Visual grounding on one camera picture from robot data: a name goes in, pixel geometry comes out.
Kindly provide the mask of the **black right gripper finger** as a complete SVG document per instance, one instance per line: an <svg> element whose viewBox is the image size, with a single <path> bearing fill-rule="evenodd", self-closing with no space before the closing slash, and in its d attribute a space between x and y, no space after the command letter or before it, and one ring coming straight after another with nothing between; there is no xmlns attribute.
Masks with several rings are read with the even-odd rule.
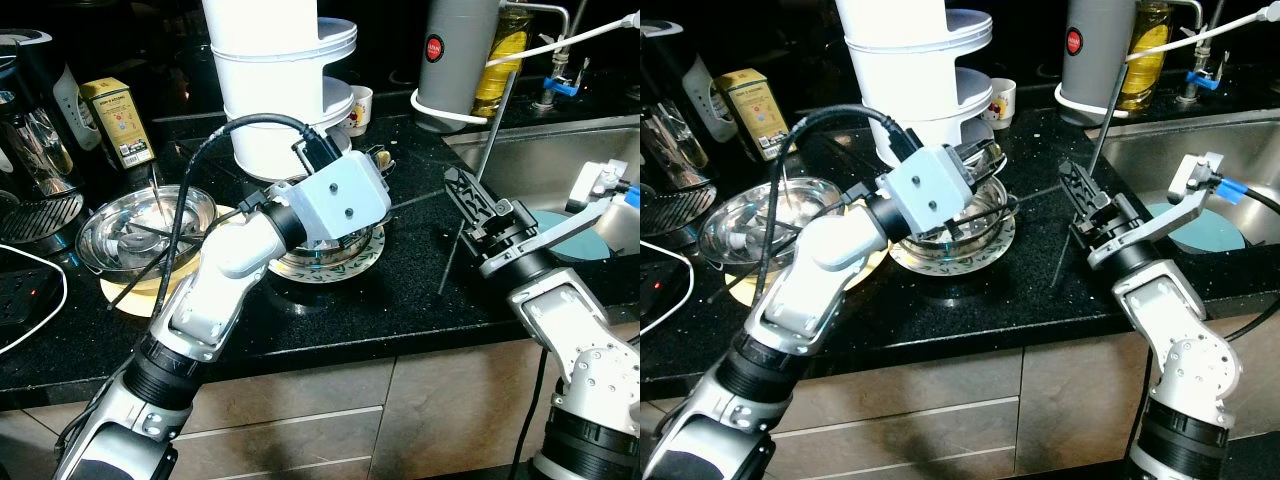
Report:
<svg viewBox="0 0 1280 480"><path fill-rule="evenodd" d="M449 166L444 172L445 193L462 215L463 229L499 229L503 227L497 201L481 182L465 168Z"/></svg>
<svg viewBox="0 0 1280 480"><path fill-rule="evenodd" d="M1111 204L1111 197L1094 183L1091 174L1073 161L1060 164L1060 183L1076 214L1084 219L1093 218Z"/></svg>

